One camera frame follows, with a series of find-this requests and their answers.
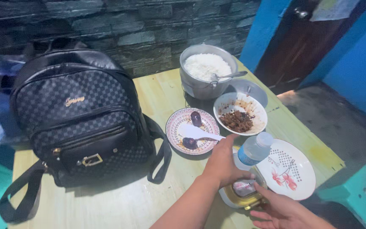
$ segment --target decorated plate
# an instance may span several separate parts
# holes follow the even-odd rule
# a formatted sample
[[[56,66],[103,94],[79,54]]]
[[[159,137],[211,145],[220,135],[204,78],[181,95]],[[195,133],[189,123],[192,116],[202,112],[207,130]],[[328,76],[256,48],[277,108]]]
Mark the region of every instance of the decorated plate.
[[[292,144],[274,139],[267,158],[257,164],[268,187],[294,200],[304,200],[316,188],[316,175],[307,157]]]
[[[217,140],[202,138],[197,140],[197,148],[196,149],[188,149],[183,146],[183,138],[178,132],[179,127],[182,123],[190,124],[191,118],[190,115],[193,111],[197,111],[201,117],[201,129],[207,133],[220,135],[220,129],[218,128],[217,122],[209,113],[197,109],[197,108],[183,108],[173,113],[166,123],[166,135],[169,139],[170,144],[180,152],[191,154],[191,155],[200,155],[207,153],[212,150],[214,146],[218,143]]]

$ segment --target hand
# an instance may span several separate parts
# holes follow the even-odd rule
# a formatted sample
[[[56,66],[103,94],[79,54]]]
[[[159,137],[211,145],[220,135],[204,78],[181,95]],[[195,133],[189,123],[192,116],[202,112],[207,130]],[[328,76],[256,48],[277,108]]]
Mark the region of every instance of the hand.
[[[202,176],[219,182],[220,188],[232,184],[239,179],[254,179],[249,171],[238,169],[233,160],[233,143],[238,134],[228,135],[227,138],[214,146]]]
[[[329,228],[334,227],[314,215],[299,202],[285,196],[273,193],[254,183],[255,189],[263,195],[270,204],[262,206],[266,212],[251,211],[252,216],[268,220],[253,221],[254,226],[262,229],[299,229],[299,228]]]

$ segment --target gold logo text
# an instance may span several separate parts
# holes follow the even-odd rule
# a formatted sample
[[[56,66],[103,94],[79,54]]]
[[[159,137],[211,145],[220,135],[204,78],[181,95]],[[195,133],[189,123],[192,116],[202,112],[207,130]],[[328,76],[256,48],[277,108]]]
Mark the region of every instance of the gold logo text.
[[[84,96],[79,97],[79,98],[75,98],[75,99],[67,98],[66,99],[66,107],[69,107],[73,103],[78,103],[78,102],[83,102],[83,101],[84,101]]]

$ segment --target stone tile wall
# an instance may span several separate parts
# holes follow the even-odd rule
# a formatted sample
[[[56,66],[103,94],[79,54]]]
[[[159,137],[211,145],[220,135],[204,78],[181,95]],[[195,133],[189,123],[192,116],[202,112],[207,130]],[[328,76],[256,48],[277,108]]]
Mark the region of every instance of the stone tile wall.
[[[29,41],[82,40],[134,77],[178,68],[193,44],[241,54],[260,0],[0,0],[0,53]]]

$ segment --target wooden door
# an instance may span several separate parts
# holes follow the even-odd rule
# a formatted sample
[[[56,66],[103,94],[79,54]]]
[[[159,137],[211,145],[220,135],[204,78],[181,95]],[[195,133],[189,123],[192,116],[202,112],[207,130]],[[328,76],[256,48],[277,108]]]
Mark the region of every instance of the wooden door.
[[[293,0],[254,72],[277,95],[296,89],[366,9],[361,0],[349,18],[310,22],[318,2]]]

